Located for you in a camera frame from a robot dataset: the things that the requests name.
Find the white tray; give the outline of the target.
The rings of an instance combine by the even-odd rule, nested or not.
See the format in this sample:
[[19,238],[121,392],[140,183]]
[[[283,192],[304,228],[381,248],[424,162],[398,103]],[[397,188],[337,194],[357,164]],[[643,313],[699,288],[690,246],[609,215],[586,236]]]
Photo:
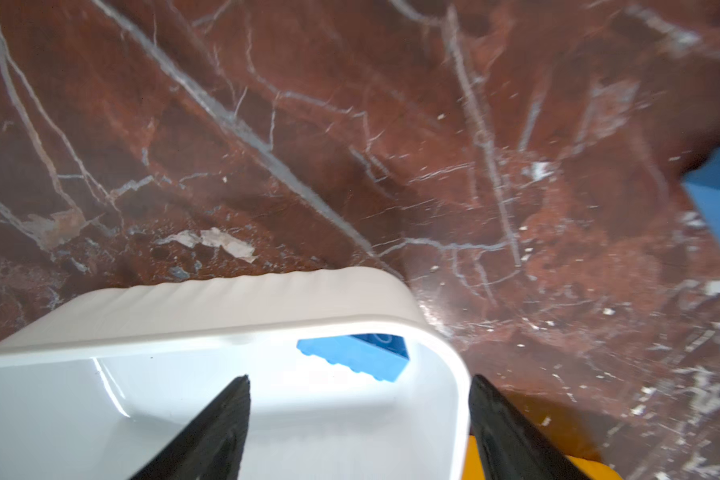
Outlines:
[[[378,381],[302,339],[380,333]],[[233,379],[251,383],[244,479],[457,479],[470,377],[408,287],[367,267],[87,293],[0,342],[0,479],[127,479]]]

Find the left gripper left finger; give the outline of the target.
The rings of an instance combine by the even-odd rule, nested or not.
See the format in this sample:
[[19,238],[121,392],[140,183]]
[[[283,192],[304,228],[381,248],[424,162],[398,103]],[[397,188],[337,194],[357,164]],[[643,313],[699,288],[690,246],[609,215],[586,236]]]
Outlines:
[[226,386],[135,479],[236,479],[249,430],[250,380]]

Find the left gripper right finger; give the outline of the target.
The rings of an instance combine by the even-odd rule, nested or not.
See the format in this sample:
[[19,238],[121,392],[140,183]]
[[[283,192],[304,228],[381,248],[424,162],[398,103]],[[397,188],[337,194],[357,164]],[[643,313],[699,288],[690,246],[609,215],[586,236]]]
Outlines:
[[484,376],[472,377],[468,405],[471,430],[488,479],[587,478]]

